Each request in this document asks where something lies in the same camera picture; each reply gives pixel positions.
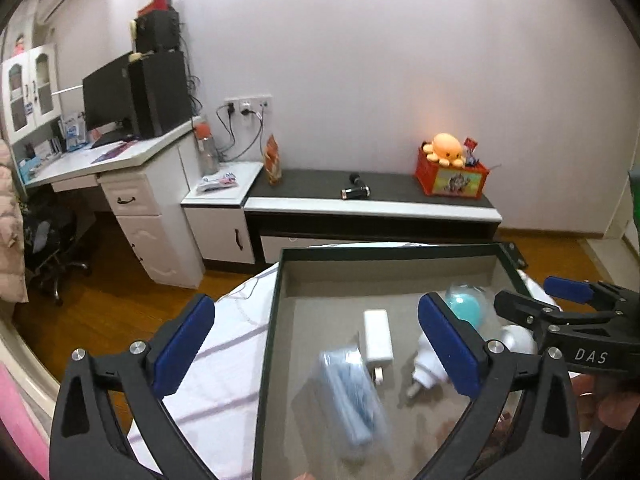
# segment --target coat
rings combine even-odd
[[[15,195],[9,148],[0,140],[0,299],[29,301],[24,277],[22,213]]]

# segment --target plastic bag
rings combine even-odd
[[[357,347],[322,352],[318,400],[336,454],[362,460],[385,447],[388,421]]]

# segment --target speaker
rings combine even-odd
[[[136,18],[138,52],[171,49],[180,49],[180,17],[175,10],[152,10]]]
[[[159,137],[191,119],[184,56],[160,51],[129,63],[131,125],[142,139]]]

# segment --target orange octopus plush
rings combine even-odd
[[[462,156],[462,146],[453,135],[437,134],[431,143],[422,143],[422,150],[427,155],[427,160],[431,162],[439,162],[445,168],[449,165],[454,168],[464,168],[465,157]]]

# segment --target red storage bin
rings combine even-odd
[[[415,177],[426,195],[463,196],[480,198],[489,170],[480,162],[474,167],[445,168],[437,162],[427,160],[422,149],[418,149]]]

